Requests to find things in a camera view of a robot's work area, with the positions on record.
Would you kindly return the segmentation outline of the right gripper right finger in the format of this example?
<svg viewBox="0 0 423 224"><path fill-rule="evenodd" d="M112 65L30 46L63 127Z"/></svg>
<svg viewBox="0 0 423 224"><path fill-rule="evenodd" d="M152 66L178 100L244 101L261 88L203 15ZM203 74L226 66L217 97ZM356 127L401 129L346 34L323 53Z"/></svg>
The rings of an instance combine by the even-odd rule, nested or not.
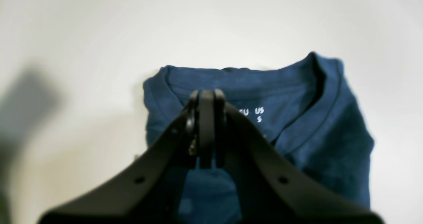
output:
<svg viewBox="0 0 423 224"><path fill-rule="evenodd" d="M207 91L207 133L215 164L236 184L240 224L382 224L354 204L301 173L263 138L248 118Z"/></svg>

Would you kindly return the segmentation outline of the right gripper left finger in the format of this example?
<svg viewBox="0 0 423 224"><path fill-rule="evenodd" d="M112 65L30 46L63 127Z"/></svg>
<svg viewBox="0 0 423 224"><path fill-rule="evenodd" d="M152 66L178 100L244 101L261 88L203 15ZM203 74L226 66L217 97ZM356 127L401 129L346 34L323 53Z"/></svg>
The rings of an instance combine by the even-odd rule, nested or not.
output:
<svg viewBox="0 0 423 224"><path fill-rule="evenodd" d="M182 224L178 218L188 171L197 161L194 91L184 110L147 151L124 171L61 206L40 224Z"/></svg>

